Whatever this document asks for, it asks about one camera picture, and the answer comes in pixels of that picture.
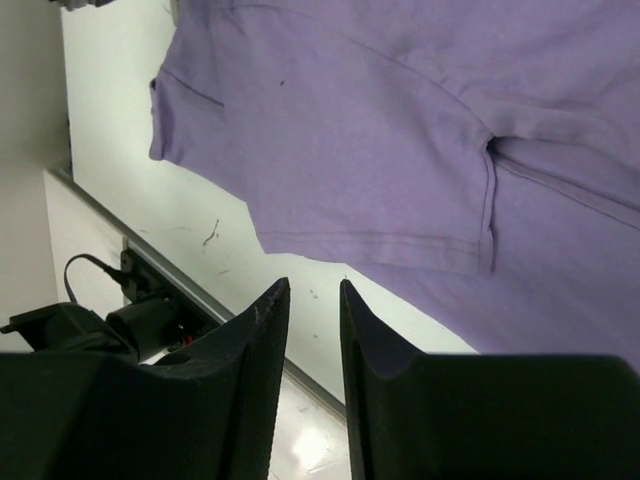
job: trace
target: t-shirt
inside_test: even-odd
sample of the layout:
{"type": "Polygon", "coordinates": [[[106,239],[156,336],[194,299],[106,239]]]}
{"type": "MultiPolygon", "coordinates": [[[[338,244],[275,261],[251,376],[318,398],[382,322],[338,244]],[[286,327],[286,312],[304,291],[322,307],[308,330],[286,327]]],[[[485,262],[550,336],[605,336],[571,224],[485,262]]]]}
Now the t-shirt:
{"type": "Polygon", "coordinates": [[[185,0],[151,156],[482,351],[626,355],[637,25],[624,0],[185,0]]]}

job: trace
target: cord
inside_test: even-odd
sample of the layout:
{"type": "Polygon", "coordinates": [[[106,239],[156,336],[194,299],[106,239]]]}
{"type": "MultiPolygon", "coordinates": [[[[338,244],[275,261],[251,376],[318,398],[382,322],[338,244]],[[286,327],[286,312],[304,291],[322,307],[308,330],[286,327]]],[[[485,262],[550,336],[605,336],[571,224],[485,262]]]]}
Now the cord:
{"type": "Polygon", "coordinates": [[[126,287],[127,284],[129,283],[129,280],[130,280],[129,275],[127,275],[125,272],[122,272],[116,268],[110,267],[109,265],[104,263],[102,260],[94,257],[93,255],[89,255],[88,253],[81,253],[80,255],[75,255],[74,257],[71,257],[67,262],[67,264],[65,265],[64,277],[63,277],[64,288],[67,291],[67,295],[69,296],[69,301],[71,303],[78,303],[78,299],[73,293],[73,289],[71,288],[71,284],[69,283],[68,270],[71,264],[79,259],[87,260],[88,262],[91,262],[95,266],[101,268],[104,271],[104,273],[109,275],[109,277],[111,277],[111,279],[121,287],[126,287]]]}

